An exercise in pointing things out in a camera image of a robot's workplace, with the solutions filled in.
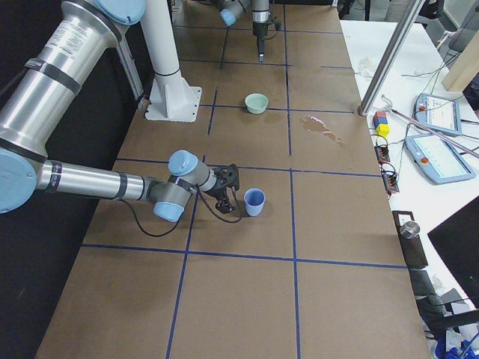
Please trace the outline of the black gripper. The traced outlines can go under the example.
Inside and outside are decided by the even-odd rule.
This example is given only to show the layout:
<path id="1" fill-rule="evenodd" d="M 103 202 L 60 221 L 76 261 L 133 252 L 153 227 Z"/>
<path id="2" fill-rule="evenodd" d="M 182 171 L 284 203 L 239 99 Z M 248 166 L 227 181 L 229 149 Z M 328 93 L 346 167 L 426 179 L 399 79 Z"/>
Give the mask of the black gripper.
<path id="1" fill-rule="evenodd" d="M 257 37 L 257 55 L 259 62 L 264 62 L 265 59 L 265 37 L 268 33 L 269 27 L 269 16 L 270 12 L 268 10 L 253 10 L 252 11 L 252 26 L 253 26 L 253 35 Z"/>
<path id="2" fill-rule="evenodd" d="M 215 208 L 222 214 L 228 214 L 234 211 L 234 206 L 230 203 L 227 194 L 227 186 L 221 183 L 215 184 L 206 194 L 216 199 Z"/>

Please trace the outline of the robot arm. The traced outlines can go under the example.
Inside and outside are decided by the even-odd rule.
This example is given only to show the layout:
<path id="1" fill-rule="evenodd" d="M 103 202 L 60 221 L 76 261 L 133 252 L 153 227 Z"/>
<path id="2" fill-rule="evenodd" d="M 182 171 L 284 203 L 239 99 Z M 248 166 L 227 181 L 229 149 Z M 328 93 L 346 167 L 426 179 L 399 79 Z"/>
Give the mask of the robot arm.
<path id="1" fill-rule="evenodd" d="M 1 85 L 20 69 L 22 60 L 37 54 L 60 19 L 59 1 L 1 2 Z M 119 58 L 109 49 L 52 133 L 46 144 L 49 154 L 66 162 L 111 168 L 136 104 L 126 86 Z M 25 205 L 1 215 L 1 230 L 89 223 L 97 204 L 85 197 L 35 192 Z"/>
<path id="2" fill-rule="evenodd" d="M 265 60 L 266 37 L 269 27 L 273 24 L 269 10 L 269 1 L 264 0 L 237 0 L 237 1 L 206 1 L 219 11 L 223 23 L 227 27 L 236 24 L 239 19 L 251 10 L 252 33 L 256 37 L 257 56 L 260 63 Z"/>

